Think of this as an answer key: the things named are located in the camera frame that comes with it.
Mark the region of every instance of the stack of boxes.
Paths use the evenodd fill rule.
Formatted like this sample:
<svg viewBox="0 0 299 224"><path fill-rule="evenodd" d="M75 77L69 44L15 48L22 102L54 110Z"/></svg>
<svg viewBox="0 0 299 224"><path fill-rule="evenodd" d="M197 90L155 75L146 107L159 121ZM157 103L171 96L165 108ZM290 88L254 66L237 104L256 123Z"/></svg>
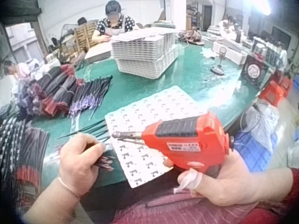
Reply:
<svg viewBox="0 0 299 224"><path fill-rule="evenodd" d="M178 57L176 30L171 28L140 29L113 39L112 55L121 72L157 79Z"/></svg>

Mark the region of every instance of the bracelet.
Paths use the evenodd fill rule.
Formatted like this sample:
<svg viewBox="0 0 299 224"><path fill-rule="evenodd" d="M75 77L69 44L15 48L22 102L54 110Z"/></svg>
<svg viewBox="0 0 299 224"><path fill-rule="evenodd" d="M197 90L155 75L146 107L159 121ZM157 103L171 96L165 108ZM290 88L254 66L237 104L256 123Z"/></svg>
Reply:
<svg viewBox="0 0 299 224"><path fill-rule="evenodd" d="M60 176L58 177L58 180L60 181L60 183L65 187L67 188L75 197L77 198L80 198L80 195L76 194L74 191L72 191L71 188L69 188L63 181L62 179L60 178Z"/></svg>

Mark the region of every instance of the wooden crate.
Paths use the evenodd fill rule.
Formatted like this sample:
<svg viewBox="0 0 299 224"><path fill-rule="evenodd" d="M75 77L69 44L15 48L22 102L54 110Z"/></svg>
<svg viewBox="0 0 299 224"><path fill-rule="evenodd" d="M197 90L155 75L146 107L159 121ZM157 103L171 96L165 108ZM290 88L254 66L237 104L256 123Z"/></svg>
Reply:
<svg viewBox="0 0 299 224"><path fill-rule="evenodd" d="M91 47L95 46L97 43L92 41L92 36L95 31L95 22L90 22L79 26L75 29L75 36L77 42L78 51L84 49L89 50Z"/></svg>

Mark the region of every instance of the green table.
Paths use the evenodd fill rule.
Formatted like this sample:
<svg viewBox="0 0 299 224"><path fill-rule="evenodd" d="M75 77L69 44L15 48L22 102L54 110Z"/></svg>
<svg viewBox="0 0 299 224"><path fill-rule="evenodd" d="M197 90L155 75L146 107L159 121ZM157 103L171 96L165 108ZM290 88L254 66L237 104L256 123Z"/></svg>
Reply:
<svg viewBox="0 0 299 224"><path fill-rule="evenodd" d="M178 59L157 80L150 80L130 74L120 73L115 60L108 59L89 65L76 73L77 77L94 79L113 74L112 86L104 98L102 106L89 121L90 111L80 115L79 127L90 125L112 111L132 102L148 97L154 93L179 86L204 108L214 112L224 126L234 121L245 108L256 98L258 90L240 78L242 67L230 60L222 62L225 76L214 75L210 69L219 63L219 59L207 59L201 54L202 47L178 44ZM36 119L36 127L50 133L46 156L55 151L55 147L64 144L68 139L57 140L57 137L68 134L71 129L70 118ZM43 168L43 186L46 187L58 174L58 165ZM97 186L124 181L121 168L113 173L100 173Z"/></svg>

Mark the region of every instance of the polka dot shirt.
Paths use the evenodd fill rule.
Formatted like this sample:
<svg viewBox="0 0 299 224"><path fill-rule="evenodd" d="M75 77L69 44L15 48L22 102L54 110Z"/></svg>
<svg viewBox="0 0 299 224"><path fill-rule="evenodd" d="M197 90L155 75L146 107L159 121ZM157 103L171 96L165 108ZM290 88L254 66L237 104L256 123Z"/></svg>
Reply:
<svg viewBox="0 0 299 224"><path fill-rule="evenodd" d="M115 27L111 27L111 22L107 18L99 20L96 29L100 32L101 35L105 34L106 27L113 28L113 29L122 29L122 24L124 19L126 20L125 32L132 31L133 27L135 26L135 21L127 15L126 16L121 15L120 19L118 20L118 24Z"/></svg>

